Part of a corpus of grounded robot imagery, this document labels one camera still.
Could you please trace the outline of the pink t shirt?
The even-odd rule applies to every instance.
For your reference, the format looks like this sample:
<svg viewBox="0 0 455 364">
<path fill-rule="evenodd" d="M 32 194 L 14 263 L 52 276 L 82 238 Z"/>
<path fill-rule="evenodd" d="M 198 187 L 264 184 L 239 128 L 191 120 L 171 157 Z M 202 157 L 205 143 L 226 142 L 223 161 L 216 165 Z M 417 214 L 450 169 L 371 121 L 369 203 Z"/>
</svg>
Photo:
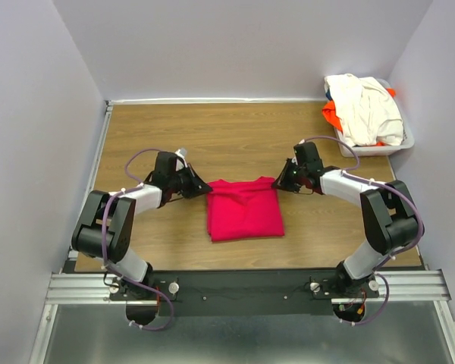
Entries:
<svg viewBox="0 0 455 364">
<path fill-rule="evenodd" d="M 213 243 L 284 236 L 273 177 L 212 181 L 207 195 L 207 232 Z"/>
</svg>

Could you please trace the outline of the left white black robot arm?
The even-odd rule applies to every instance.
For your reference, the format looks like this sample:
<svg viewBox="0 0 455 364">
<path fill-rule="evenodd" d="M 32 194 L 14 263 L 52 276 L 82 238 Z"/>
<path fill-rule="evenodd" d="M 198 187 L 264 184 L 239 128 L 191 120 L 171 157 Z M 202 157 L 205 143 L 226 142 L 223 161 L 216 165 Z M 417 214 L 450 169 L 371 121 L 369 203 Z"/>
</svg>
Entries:
<svg viewBox="0 0 455 364">
<path fill-rule="evenodd" d="M 72 249 L 101 261 L 138 300 L 160 293 L 152 280 L 152 265 L 130 247 L 135 217 L 160 209 L 174 195 L 192 199 L 212 192 L 187 162 L 186 154 L 185 149 L 159 149 L 153 170 L 143 179 L 136 177 L 135 187 L 91 191 L 72 233 Z"/>
</svg>

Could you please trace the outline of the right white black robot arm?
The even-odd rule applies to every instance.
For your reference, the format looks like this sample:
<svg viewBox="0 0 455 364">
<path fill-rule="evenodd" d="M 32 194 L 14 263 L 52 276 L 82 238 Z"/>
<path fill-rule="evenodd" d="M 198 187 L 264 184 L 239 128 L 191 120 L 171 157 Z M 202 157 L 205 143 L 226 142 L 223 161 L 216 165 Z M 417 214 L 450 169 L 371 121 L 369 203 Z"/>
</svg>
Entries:
<svg viewBox="0 0 455 364">
<path fill-rule="evenodd" d="M 322 291 L 329 296 L 351 297 L 386 262 L 418 244 L 424 234 L 422 218 L 404 182 L 383 183 L 335 166 L 325 166 L 312 141 L 299 143 L 293 150 L 294 157 L 286 160 L 272 188 L 298 193 L 305 187 L 361 208 L 363 243 L 337 265 L 326 281 L 310 282 L 314 293 Z"/>
</svg>

